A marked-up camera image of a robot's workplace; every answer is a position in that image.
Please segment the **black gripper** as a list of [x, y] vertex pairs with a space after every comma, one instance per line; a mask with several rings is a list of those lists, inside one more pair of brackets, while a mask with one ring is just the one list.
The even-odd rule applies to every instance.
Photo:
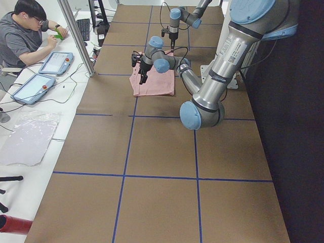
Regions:
[[132, 67], [139, 64], [140, 81], [139, 85], [145, 84], [147, 81], [147, 72], [152, 68], [151, 61], [145, 56], [145, 54], [140, 54], [137, 51], [133, 51], [131, 55]]
[[161, 29], [161, 36], [164, 37], [165, 34], [169, 35], [169, 39], [171, 40], [170, 51], [174, 52], [175, 40], [178, 39], [179, 27], [167, 26], [166, 28], [162, 28]]

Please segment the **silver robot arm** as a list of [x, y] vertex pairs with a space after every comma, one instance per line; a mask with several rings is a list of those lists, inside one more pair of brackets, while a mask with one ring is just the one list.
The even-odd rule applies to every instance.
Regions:
[[252, 44], [294, 35], [299, 7], [299, 1], [232, 1], [228, 36], [205, 79], [197, 77], [186, 58], [168, 56], [159, 36], [149, 40], [143, 54], [132, 54], [132, 65], [139, 66], [140, 84], [147, 81], [151, 68], [158, 73], [175, 70], [192, 95], [180, 107], [183, 126], [190, 130], [213, 127], [222, 121], [225, 113], [220, 98]]
[[184, 7], [179, 6], [177, 8], [170, 9], [169, 25], [164, 28], [163, 25], [161, 29], [161, 36], [164, 37], [166, 34], [170, 39], [170, 50], [173, 53], [175, 50], [175, 43], [179, 36], [180, 22], [187, 24], [187, 27], [193, 27], [198, 29], [201, 25], [201, 17], [203, 16], [206, 8], [212, 1], [200, 1], [192, 13], [185, 10]]

